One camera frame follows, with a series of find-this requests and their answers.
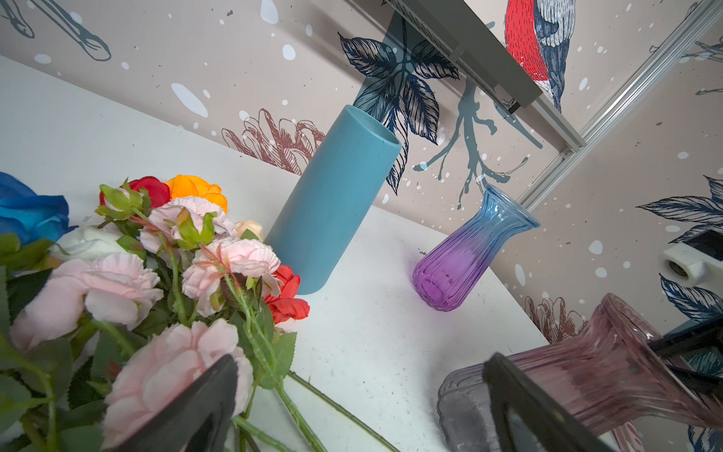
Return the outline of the white rose flower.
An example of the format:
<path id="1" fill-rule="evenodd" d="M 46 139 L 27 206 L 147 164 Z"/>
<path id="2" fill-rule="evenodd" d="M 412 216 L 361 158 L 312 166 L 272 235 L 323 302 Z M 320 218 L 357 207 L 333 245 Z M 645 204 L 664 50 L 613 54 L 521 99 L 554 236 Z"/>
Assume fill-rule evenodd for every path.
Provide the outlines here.
<path id="1" fill-rule="evenodd" d="M 60 237 L 50 255 L 60 261 L 73 259 L 92 261 L 109 254 L 127 253 L 118 243 L 120 235 L 90 226 L 75 229 Z"/>

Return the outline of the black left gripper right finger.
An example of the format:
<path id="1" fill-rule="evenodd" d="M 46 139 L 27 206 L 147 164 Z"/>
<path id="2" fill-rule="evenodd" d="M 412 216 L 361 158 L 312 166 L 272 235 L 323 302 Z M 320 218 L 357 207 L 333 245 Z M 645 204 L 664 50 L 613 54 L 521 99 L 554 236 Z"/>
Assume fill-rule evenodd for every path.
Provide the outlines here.
<path id="1" fill-rule="evenodd" d="M 483 380 L 502 451 L 610 450 L 504 355 L 484 363 Z"/>

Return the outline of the smoky pink glass vase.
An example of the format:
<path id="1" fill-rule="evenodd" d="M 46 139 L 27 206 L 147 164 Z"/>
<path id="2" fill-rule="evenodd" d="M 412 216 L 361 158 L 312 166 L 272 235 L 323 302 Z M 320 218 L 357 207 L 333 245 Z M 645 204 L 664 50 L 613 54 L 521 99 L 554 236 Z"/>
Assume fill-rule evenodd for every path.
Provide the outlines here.
<path id="1" fill-rule="evenodd" d="M 508 359 L 596 435 L 648 416 L 721 429 L 721 378 L 684 358 L 721 347 L 720 315 L 661 335 L 607 294 L 578 335 Z"/>

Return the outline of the orange rose flower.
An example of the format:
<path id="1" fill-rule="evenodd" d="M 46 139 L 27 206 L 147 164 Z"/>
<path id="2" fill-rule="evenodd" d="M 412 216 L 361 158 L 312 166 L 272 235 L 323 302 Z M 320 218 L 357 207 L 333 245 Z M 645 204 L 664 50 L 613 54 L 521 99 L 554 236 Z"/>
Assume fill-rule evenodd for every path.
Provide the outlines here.
<path id="1" fill-rule="evenodd" d="M 220 186 L 211 184 L 203 178 L 194 175 L 179 174 L 166 182 L 173 199 L 197 197 L 203 198 L 228 212 L 228 201 L 222 193 Z"/>

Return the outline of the blue rose flower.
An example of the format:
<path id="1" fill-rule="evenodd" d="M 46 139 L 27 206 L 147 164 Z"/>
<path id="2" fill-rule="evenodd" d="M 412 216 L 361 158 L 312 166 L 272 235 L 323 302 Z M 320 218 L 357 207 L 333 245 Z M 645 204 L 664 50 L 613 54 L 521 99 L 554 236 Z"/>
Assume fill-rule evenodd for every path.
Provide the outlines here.
<path id="1" fill-rule="evenodd" d="M 61 195 L 38 195 L 15 177 L 1 173 L 1 234 L 13 234 L 22 245 L 47 239 L 57 242 L 70 233 L 69 205 Z"/>

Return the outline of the blue purple glass vase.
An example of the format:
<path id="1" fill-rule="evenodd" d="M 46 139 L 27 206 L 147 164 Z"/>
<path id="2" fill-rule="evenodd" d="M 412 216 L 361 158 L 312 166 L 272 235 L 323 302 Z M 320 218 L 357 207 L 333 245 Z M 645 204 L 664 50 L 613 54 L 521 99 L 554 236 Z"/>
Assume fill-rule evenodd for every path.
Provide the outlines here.
<path id="1" fill-rule="evenodd" d="M 478 212 L 415 266 L 415 291 L 437 311 L 459 308 L 504 244 L 538 226 L 540 222 L 514 199 L 488 186 Z"/>

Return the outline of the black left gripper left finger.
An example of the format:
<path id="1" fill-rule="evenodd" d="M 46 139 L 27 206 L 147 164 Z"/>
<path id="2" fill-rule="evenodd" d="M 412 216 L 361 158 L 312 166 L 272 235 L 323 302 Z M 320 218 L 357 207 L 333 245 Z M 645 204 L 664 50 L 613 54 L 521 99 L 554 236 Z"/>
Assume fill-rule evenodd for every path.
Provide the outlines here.
<path id="1" fill-rule="evenodd" d="M 235 409 L 237 366 L 229 354 L 115 451 L 224 450 Z"/>

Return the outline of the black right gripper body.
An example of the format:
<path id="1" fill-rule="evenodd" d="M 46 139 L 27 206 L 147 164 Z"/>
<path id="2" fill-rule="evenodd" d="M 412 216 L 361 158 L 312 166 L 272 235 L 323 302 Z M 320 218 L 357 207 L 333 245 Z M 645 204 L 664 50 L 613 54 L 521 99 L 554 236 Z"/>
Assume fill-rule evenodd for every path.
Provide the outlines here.
<path id="1" fill-rule="evenodd" d="M 709 231 L 662 253 L 664 295 L 690 322 L 650 343 L 689 388 L 722 394 L 722 235 Z"/>

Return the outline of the dark red rose flower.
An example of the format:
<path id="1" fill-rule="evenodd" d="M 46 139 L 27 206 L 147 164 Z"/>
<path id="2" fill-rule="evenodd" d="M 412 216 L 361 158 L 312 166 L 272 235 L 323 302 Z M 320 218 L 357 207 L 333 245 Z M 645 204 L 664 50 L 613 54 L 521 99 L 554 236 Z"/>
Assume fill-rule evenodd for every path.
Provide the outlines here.
<path id="1" fill-rule="evenodd" d="M 124 181 L 118 188 L 101 185 L 99 201 L 101 206 L 118 212 L 130 212 L 145 205 L 152 208 L 165 205 L 171 200 L 171 190 L 156 177 L 145 176 L 133 181 Z"/>

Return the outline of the teal ceramic vase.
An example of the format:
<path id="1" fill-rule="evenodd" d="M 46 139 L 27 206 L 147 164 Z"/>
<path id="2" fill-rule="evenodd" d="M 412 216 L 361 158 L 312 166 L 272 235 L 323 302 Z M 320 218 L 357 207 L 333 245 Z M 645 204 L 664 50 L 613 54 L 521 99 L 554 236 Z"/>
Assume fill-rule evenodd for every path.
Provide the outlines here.
<path id="1" fill-rule="evenodd" d="M 401 148 L 361 109 L 341 111 L 265 240 L 300 277 L 299 294 L 312 294 L 329 280 Z"/>

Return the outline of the pink carnation flower stem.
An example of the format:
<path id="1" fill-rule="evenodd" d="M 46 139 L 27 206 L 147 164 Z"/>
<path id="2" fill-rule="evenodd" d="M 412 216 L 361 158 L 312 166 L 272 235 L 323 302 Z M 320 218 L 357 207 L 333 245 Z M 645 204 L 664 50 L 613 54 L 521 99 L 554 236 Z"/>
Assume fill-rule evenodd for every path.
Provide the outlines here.
<path id="1" fill-rule="evenodd" d="M 238 345 L 237 327 L 224 319 L 210 325 L 197 321 L 156 335 L 126 363 L 105 397 L 103 447 L 118 446 L 139 431 L 225 355 L 237 367 L 237 416 L 246 410 L 253 386 L 252 363 Z"/>

